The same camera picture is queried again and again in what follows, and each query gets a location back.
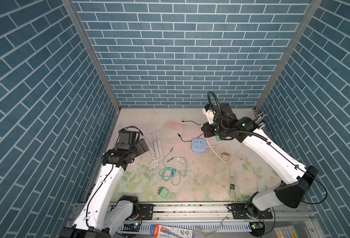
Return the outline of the pink plug adapter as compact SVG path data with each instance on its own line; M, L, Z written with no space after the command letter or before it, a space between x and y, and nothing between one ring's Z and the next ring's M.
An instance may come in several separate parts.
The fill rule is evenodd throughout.
M228 163L230 159L230 155L228 153L222 153L221 159L226 163Z

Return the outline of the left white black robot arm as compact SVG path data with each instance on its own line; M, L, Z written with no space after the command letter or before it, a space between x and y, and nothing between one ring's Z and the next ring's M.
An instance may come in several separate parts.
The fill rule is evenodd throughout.
M60 238L111 238L128 218L139 215L139 200L136 196L123 195L107 215L108 206L117 184L122 179L127 165L149 151L144 139L135 142L124 140L103 155L102 166L95 187L86 205L71 227L64 227Z

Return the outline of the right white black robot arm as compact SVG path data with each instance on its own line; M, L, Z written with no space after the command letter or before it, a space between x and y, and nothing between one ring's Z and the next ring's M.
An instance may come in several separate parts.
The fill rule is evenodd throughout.
M207 122L201 127L205 138L236 139L256 152L280 176L281 183L265 192L257 192L247 202L247 208L264 211L285 205L297 208L317 180L318 170L296 161L271 139L249 117L238 119L229 104L207 104L203 108Z

